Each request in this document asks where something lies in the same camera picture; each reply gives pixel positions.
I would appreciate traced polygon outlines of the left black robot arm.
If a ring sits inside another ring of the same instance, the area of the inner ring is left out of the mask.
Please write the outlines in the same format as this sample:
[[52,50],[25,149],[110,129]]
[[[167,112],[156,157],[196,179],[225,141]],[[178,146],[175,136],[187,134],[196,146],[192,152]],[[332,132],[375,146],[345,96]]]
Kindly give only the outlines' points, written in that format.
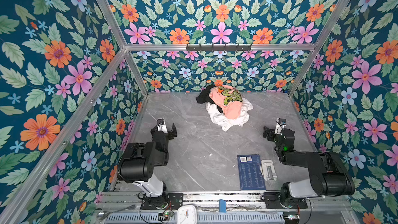
[[176,126],[167,130],[164,119],[150,130],[151,141],[129,143],[117,165],[117,178],[140,188],[150,199],[167,199],[167,187],[154,173],[155,167],[165,167],[169,162],[169,141],[178,136]]

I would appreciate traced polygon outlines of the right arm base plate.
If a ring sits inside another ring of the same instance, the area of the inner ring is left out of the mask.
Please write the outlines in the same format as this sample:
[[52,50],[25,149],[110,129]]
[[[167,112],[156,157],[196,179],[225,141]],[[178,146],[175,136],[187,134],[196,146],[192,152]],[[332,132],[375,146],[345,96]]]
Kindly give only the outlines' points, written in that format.
[[285,198],[280,196],[280,193],[265,192],[261,196],[261,201],[265,203],[267,209],[308,209],[307,202],[304,198]]

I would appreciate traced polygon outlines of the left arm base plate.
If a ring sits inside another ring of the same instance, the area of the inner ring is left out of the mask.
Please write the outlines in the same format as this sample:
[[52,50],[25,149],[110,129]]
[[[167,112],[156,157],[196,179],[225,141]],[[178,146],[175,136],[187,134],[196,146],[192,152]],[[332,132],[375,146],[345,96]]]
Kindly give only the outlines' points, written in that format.
[[159,197],[144,197],[142,210],[177,210],[183,205],[184,194],[168,193]]

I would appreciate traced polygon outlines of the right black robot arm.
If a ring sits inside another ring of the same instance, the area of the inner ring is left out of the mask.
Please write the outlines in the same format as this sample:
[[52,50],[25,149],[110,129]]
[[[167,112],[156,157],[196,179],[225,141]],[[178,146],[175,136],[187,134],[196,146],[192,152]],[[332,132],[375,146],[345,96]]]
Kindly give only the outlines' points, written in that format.
[[275,144],[274,150],[280,163],[308,171],[307,179],[283,184],[278,195],[281,205],[290,208],[306,198],[353,195],[353,179],[339,155],[334,152],[296,151],[294,134],[293,130],[282,125],[275,129],[263,127],[263,137]]

